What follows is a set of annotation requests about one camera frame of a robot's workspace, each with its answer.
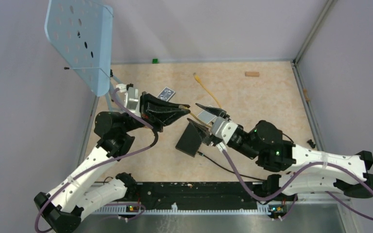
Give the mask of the grey card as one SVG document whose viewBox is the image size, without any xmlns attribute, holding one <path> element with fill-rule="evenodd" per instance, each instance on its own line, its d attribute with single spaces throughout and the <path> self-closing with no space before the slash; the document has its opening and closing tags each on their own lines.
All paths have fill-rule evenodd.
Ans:
<svg viewBox="0 0 373 233">
<path fill-rule="evenodd" d="M 217 116 L 205 109 L 202 109 L 202 111 L 198 113 L 197 118 L 208 126 L 212 126 Z"/>
</svg>

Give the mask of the black network switch box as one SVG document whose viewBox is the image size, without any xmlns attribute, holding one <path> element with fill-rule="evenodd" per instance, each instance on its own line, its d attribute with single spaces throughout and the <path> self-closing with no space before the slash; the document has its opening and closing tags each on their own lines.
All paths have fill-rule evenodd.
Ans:
<svg viewBox="0 0 373 233">
<path fill-rule="evenodd" d="M 202 139 L 197 129 L 189 123 L 178 140 L 175 148 L 186 155 L 195 157 L 201 145 Z"/>
</svg>

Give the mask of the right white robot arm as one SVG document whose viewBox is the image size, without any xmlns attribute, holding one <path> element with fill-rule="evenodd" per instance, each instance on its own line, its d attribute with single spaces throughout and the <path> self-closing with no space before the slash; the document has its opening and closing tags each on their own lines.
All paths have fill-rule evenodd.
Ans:
<svg viewBox="0 0 373 233">
<path fill-rule="evenodd" d="M 190 120 L 202 143 L 217 147 L 221 153 L 233 149 L 270 172 L 261 186 L 252 190 L 258 200 L 320 192 L 358 199 L 373 196 L 371 152 L 339 155 L 312 150 L 284 140 L 283 132 L 265 120 L 246 132 L 225 110 L 208 106 L 203 109 L 215 116 L 210 127 Z"/>
</svg>

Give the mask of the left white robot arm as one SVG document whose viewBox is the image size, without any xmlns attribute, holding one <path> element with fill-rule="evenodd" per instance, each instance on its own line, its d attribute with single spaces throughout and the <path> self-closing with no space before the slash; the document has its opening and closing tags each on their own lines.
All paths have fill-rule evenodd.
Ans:
<svg viewBox="0 0 373 233">
<path fill-rule="evenodd" d="M 145 92 L 126 92 L 125 100 L 118 100 L 112 92 L 111 98 L 119 111 L 98 113 L 94 131 L 100 140 L 89 156 L 57 187 L 34 198 L 39 210 L 36 221 L 45 220 L 52 232 L 71 233 L 88 215 L 108 203 L 121 198 L 132 200 L 136 187 L 129 183 L 129 175 L 114 178 L 95 190 L 90 188 L 110 167 L 135 154 L 130 150 L 135 138 L 129 132 L 148 128 L 156 144 L 164 127 L 190 113 L 188 104 L 164 101 Z"/>
</svg>

